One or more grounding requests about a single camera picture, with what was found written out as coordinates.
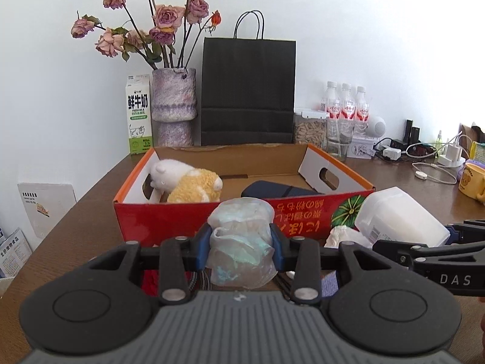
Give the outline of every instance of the bottle label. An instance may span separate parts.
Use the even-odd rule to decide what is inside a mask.
[[[345,119],[352,120],[355,114],[356,114],[355,105],[347,104],[342,107],[342,116]]]
[[[340,105],[327,105],[327,112],[331,119],[338,119],[340,116]]]
[[[369,118],[369,110],[367,108],[359,108],[356,112],[356,120],[360,122],[367,122]]]

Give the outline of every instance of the yellow plush toy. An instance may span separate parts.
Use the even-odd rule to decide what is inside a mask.
[[[221,190],[222,179],[215,172],[195,168],[180,178],[167,202],[217,202]]]

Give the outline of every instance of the black circular joint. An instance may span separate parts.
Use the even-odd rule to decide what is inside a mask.
[[[152,315],[149,298],[111,271],[83,270],[34,291],[20,307],[20,324],[32,347],[87,356],[136,338]]]
[[[407,290],[386,290],[370,299],[370,308],[382,319],[391,322],[411,322],[426,312],[426,301],[420,295]]]
[[[363,271],[331,298],[328,317],[351,344],[385,356],[445,349],[461,320],[453,295],[399,269]]]
[[[74,290],[54,302],[54,313],[70,322],[90,322],[110,308],[110,298],[96,290]]]

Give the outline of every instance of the bag handle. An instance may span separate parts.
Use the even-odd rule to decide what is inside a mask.
[[[259,21],[259,16],[258,16],[257,12],[261,15],[261,20],[263,22],[263,27],[262,28],[260,27],[260,21]],[[256,34],[256,39],[258,39],[258,37],[259,37],[259,30],[260,29],[261,29],[261,40],[263,39],[263,36],[264,36],[264,16],[263,16],[263,13],[259,9],[253,9],[252,11],[246,11],[245,13],[243,13],[239,17],[239,19],[236,22],[236,26],[234,27],[234,38],[235,39],[238,37],[238,28],[239,28],[239,25],[244,20],[244,18],[247,15],[249,15],[250,13],[252,13],[253,15],[255,15],[256,16],[256,19],[258,19],[258,33]]]

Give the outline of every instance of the red box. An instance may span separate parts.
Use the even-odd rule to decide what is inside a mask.
[[[285,235],[326,239],[333,226],[353,227],[372,183],[309,144],[248,144],[223,147],[150,149],[116,194],[114,206],[124,240],[150,247],[177,235],[193,236],[219,203],[167,204],[150,187],[149,171],[159,159],[177,159],[216,172],[224,182],[221,201],[241,196],[257,180],[324,195],[268,199]]]

